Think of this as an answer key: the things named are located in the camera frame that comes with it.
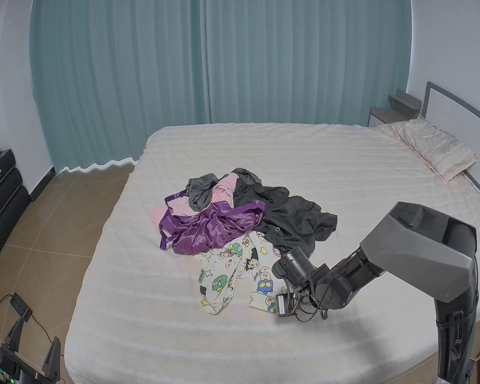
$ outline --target tile floor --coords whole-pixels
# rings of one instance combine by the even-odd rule
[[[102,228],[134,166],[90,172],[62,172],[30,204],[0,252],[0,297],[17,292],[50,337],[63,346],[84,273]],[[0,339],[17,320],[5,300],[0,304]],[[49,341],[33,321],[25,323],[19,354],[41,371]],[[63,358],[61,376],[69,377]]]

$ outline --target mattress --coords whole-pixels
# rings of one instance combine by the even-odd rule
[[[345,125],[167,127],[148,140],[85,273],[65,345],[75,383],[379,383],[437,350],[433,299],[385,273],[350,305],[308,323],[249,307],[252,282],[210,315],[201,265],[159,249],[153,207],[191,177],[236,167],[338,215],[314,265],[349,255],[397,201],[480,228],[480,194],[444,184],[403,143]]]

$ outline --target white pillow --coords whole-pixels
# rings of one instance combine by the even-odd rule
[[[444,183],[477,160],[468,145],[427,120],[399,121],[390,124],[390,128]]]

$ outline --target pile of clothes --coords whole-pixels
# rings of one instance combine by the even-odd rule
[[[190,179],[185,190],[154,208],[160,248],[171,243],[175,253],[203,263],[198,282],[207,312],[218,313],[231,301],[237,278],[253,277],[250,306],[275,313],[275,296],[285,286],[271,273],[277,258],[296,247],[309,255],[315,241],[335,231],[336,215],[289,194],[236,168],[220,180],[213,173]]]

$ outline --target white headboard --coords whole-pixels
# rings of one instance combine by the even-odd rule
[[[427,83],[422,116],[469,145],[480,156],[480,111],[434,83]],[[480,189],[480,160],[464,173]]]

